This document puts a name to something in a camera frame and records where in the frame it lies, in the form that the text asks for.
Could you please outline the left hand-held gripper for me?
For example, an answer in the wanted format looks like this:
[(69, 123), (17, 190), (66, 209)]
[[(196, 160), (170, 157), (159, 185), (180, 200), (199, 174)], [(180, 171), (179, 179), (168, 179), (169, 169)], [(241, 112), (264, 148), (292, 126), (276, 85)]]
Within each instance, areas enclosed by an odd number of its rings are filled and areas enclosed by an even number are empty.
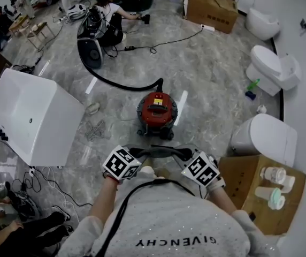
[(136, 176), (142, 163), (148, 158), (144, 149), (134, 145), (118, 145), (109, 154), (102, 167), (116, 180), (131, 179)]

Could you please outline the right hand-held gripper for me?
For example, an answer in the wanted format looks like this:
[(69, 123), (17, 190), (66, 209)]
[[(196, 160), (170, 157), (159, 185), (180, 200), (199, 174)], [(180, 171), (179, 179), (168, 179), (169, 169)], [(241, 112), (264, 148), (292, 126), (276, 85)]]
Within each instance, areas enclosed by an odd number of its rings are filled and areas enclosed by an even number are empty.
[(182, 175), (201, 187), (208, 187), (220, 172), (214, 159), (204, 151), (196, 151), (195, 145), (180, 145), (174, 148), (177, 152), (172, 157), (180, 168)]

